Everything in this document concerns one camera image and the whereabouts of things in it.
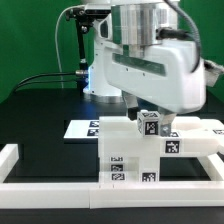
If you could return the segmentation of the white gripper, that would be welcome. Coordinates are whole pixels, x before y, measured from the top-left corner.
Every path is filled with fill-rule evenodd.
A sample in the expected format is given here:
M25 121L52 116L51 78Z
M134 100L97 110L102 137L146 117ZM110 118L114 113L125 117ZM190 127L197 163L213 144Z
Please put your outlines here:
M205 103L203 61L195 44L158 37L177 29L172 16L108 16L104 22L108 30L100 36L105 39L106 81L123 91L131 121L137 119L137 97L162 107L159 132L169 136L176 114L197 111Z

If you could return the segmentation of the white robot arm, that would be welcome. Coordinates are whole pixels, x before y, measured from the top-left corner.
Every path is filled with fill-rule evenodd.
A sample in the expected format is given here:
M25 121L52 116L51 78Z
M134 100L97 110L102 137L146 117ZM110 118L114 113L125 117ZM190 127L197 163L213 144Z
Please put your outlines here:
M158 133L167 136L178 114L205 103L224 66L201 58L199 31L179 0L112 0L105 46L107 82L119 88L128 116L139 98L160 112Z

